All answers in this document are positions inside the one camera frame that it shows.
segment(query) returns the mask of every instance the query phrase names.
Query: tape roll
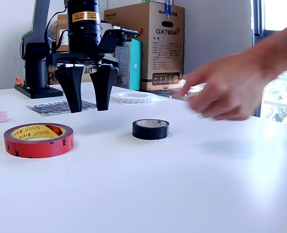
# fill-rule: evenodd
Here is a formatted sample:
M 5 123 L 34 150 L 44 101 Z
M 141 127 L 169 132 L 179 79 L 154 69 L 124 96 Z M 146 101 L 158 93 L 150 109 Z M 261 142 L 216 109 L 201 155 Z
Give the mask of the tape roll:
M 117 103 L 152 103 L 156 95 L 146 92 L 121 92 L 114 93 L 111 100 Z
M 6 151 L 22 158 L 49 158 L 74 147 L 73 129 L 51 123 L 17 126 L 4 133 Z
M 137 120 L 133 123 L 133 136 L 142 140 L 160 140 L 169 136 L 169 122 L 157 119 Z

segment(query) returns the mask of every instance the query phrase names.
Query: human hand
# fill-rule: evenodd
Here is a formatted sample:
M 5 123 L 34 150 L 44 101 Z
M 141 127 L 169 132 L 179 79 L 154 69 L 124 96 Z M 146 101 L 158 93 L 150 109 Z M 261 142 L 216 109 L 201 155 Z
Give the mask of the human hand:
M 206 118 L 246 120 L 254 114 L 264 87 L 274 78 L 252 54 L 233 54 L 188 74 L 179 95 L 185 95 L 192 86 L 207 83 L 199 95 L 190 98 L 192 109 Z

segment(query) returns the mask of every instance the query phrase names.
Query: warning label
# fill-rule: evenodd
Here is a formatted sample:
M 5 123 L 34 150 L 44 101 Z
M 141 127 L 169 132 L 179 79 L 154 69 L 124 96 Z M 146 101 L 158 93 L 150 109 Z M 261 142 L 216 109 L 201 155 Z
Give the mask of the warning label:
M 72 22 L 94 20 L 100 22 L 100 14 L 92 11 L 78 12 L 72 15 Z

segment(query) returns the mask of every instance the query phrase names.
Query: orange object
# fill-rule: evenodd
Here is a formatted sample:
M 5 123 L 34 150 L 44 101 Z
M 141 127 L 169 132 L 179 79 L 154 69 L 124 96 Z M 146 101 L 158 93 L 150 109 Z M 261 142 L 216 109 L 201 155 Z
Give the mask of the orange object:
M 47 138 L 47 140 L 30 140 Z M 6 151 L 22 158 L 49 158 L 69 152 L 74 147 L 73 129 L 50 123 L 17 126 L 4 134 Z
M 20 77 L 17 77 L 17 78 L 16 78 L 16 85 L 17 85 L 17 86 L 22 86 L 22 85 L 23 85 L 23 83 L 21 82 Z

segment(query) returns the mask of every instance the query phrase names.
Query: black electrical tape roll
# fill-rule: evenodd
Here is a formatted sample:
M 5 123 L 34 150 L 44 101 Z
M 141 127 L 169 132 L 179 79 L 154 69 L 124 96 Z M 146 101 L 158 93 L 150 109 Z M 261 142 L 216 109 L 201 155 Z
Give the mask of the black electrical tape roll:
M 133 123 L 133 136 L 142 140 L 159 140 L 169 136 L 169 122 L 156 119 L 137 120 Z

